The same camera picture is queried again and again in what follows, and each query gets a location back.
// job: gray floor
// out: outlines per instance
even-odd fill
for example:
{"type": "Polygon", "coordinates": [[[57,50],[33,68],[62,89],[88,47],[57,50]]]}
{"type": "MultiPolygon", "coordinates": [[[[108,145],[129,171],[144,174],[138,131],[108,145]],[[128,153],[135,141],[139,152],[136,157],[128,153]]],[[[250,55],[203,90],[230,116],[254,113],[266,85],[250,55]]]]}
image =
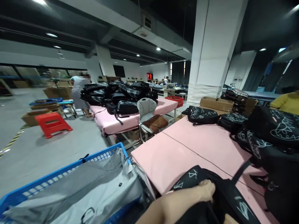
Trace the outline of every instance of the gray floor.
{"type": "MultiPolygon", "coordinates": [[[[0,151],[25,123],[21,117],[30,111],[29,103],[47,98],[43,88],[14,89],[10,100],[0,99],[0,151]]],[[[188,106],[177,109],[177,116],[188,106]]],[[[39,126],[27,128],[0,158],[0,198],[38,178],[54,172],[86,154],[93,154],[110,146],[92,118],[68,118],[73,131],[46,139],[39,126]]],[[[127,152],[130,155],[134,148],[127,152]]]]}

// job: hand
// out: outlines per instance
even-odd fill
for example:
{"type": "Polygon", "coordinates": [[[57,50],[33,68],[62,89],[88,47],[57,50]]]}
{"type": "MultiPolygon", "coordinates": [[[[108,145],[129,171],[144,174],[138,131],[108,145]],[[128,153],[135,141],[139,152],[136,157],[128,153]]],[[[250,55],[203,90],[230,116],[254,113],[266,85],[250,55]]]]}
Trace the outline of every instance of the hand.
{"type": "Polygon", "coordinates": [[[201,202],[208,202],[213,200],[215,184],[213,184],[210,180],[203,180],[197,187],[200,193],[201,202]]]}

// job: dark curtain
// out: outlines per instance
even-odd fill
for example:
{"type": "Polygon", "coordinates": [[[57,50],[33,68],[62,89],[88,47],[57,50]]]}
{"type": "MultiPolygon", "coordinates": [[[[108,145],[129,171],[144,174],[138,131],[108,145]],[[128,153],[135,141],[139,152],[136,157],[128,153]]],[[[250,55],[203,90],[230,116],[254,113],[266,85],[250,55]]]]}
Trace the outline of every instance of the dark curtain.
{"type": "Polygon", "coordinates": [[[243,91],[255,92],[257,90],[262,81],[268,63],[272,61],[277,52],[278,49],[258,51],[256,53],[255,59],[248,74],[248,78],[243,87],[243,91]]]}
{"type": "Polygon", "coordinates": [[[186,61],[186,64],[185,64],[184,85],[188,85],[189,84],[190,69],[191,69],[191,61],[186,61]]]}
{"type": "Polygon", "coordinates": [[[287,63],[273,63],[271,71],[265,80],[265,92],[272,92],[275,89],[286,66],[287,63]]]}
{"type": "Polygon", "coordinates": [[[299,86],[299,58],[292,60],[286,73],[279,81],[275,93],[294,92],[294,86],[299,86]]]}
{"type": "Polygon", "coordinates": [[[172,63],[172,75],[171,82],[176,82],[178,86],[184,83],[184,62],[173,62],[172,63]]]}

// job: red crate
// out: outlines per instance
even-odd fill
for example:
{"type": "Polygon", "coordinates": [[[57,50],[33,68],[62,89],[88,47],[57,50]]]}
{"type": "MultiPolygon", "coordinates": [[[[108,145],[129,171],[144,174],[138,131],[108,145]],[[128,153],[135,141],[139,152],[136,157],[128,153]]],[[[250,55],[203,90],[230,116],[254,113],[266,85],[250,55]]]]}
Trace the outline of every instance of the red crate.
{"type": "Polygon", "coordinates": [[[183,104],[184,104],[184,98],[181,98],[178,96],[168,96],[168,97],[165,97],[165,99],[177,101],[178,106],[176,108],[179,108],[179,107],[183,106],[183,104]]]}

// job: blue plastic crate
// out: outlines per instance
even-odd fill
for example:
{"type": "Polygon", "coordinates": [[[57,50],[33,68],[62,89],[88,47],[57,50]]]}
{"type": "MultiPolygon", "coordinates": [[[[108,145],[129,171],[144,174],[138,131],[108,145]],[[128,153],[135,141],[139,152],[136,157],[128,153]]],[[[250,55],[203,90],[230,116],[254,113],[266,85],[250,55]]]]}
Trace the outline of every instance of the blue plastic crate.
{"type": "MultiPolygon", "coordinates": [[[[103,160],[108,157],[110,157],[117,148],[122,148],[122,151],[126,157],[126,160],[128,164],[131,164],[131,161],[128,157],[128,154],[124,148],[124,145],[121,143],[118,143],[116,145],[113,145],[107,149],[104,149],[102,151],[99,151],[95,154],[92,154],[85,158],[85,161],[98,161],[103,160]]],[[[26,201],[28,198],[32,197],[33,195],[40,192],[42,189],[50,186],[54,182],[60,180],[70,172],[72,172],[76,167],[83,164],[82,160],[78,160],[77,162],[74,162],[68,166],[65,166],[64,168],[57,170],[47,176],[44,176],[36,181],[33,181],[32,183],[25,185],[24,187],[21,187],[15,191],[12,191],[11,193],[6,194],[1,200],[0,200],[0,221],[2,221],[5,216],[3,216],[3,212],[9,209],[9,206],[16,206],[24,201],[26,201]]],[[[120,209],[118,212],[116,212],[113,216],[111,216],[105,223],[116,223],[125,213],[132,207],[135,203],[139,201],[140,198],[137,198],[136,200],[130,202],[126,206],[124,206],[122,209],[120,209]]]]}
{"type": "MultiPolygon", "coordinates": [[[[62,98],[48,98],[48,99],[41,99],[41,100],[56,100],[55,102],[60,103],[63,101],[62,98]]],[[[44,103],[35,103],[35,102],[31,102],[29,104],[29,106],[33,106],[33,105],[39,105],[39,104],[44,104],[44,103]]]]}

